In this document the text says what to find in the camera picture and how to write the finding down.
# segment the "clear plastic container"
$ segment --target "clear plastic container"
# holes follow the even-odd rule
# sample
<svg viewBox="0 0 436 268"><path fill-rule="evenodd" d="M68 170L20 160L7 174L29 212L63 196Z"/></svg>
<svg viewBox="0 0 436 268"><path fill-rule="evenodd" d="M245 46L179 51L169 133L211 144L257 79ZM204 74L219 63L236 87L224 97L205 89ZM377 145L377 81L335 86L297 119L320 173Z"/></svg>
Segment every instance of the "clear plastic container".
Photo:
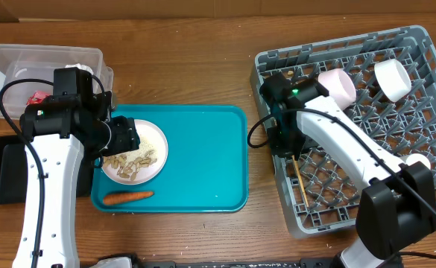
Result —
<svg viewBox="0 0 436 268"><path fill-rule="evenodd" d="M11 81L24 78L53 82L54 69L77 63L89 66L104 84L105 90L112 90L113 70L105 65L100 49L6 44L0 44L0 90ZM97 83L94 83L93 89L95 93L100 92ZM8 115L18 119L24 113L29 97L36 91L51 94L52 87L42 83L20 83L8 89L3 99Z"/></svg>

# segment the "white plate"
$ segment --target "white plate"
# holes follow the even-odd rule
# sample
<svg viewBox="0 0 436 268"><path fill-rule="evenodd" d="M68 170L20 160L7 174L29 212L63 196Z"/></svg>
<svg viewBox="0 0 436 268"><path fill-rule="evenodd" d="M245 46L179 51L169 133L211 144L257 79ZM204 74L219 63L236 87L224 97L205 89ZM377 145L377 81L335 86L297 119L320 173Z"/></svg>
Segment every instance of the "white plate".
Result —
<svg viewBox="0 0 436 268"><path fill-rule="evenodd" d="M145 120L135 120L135 128L140 138L146 137L148 142L152 144L156 150L157 162L149 167L142 167L136 174L135 180L124 179L116 174L118 169L113 169L112 165L103 167L102 170L111 178L111 180L123 185L138 185L153 179L165 166L166 158L168 157L168 142L165 134L155 124Z"/></svg>

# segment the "wooden table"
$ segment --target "wooden table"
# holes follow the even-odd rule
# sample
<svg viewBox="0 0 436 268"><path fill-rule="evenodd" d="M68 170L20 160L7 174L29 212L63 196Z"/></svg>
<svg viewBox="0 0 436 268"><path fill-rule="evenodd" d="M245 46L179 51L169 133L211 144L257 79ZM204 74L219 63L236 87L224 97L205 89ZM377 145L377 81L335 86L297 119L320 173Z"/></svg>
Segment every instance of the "wooden table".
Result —
<svg viewBox="0 0 436 268"><path fill-rule="evenodd" d="M422 25L436 45L436 13L0 24L0 43L100 48L115 72L119 103L234 104L251 126L258 120L249 84L257 53L406 25ZM0 119L0 135L11 133ZM254 142L263 138L257 131ZM145 261L298 260L333 256L355 239L353 230L294 239L268 148L249 149L249 173L247 205L232 214L113 215L78 199L80 259L137 252ZM16 256L23 213L23 204L0 205L0 267ZM436 233L409 250L436 252ZM419 258L405 264L436 267Z"/></svg>

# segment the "dish rack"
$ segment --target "dish rack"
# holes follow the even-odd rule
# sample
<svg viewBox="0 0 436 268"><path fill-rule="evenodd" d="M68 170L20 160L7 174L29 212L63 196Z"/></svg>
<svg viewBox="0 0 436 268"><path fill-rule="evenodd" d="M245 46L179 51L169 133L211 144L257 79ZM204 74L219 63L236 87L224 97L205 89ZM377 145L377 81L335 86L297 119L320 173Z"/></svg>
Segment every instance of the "dish rack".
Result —
<svg viewBox="0 0 436 268"><path fill-rule="evenodd" d="M411 78L411 91L391 103L373 67L397 59ZM344 110L380 146L397 156L421 153L432 163L436 191L436 49L421 26L366 33L257 54L250 83L259 117L269 108L259 94L266 77L282 72L292 83L342 68L352 78L356 102ZM267 131L275 121L264 123ZM321 147L292 159L273 156L275 180L289 232L296 238L355 224L360 196L345 172ZM303 178L300 190L297 172ZM304 203L306 195L309 205Z"/></svg>

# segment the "teal tray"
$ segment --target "teal tray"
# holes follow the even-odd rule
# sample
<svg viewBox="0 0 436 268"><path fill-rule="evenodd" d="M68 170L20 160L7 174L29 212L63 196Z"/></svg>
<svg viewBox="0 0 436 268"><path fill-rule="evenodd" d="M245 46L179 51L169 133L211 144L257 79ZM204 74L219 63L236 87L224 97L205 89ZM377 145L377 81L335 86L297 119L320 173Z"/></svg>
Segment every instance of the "teal tray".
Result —
<svg viewBox="0 0 436 268"><path fill-rule="evenodd" d="M122 185L95 169L93 205L105 212L234 212L247 202L247 120L236 106L120 105L123 115L156 124L168 140L161 172L140 185ZM154 191L144 200L106 206L107 194Z"/></svg>

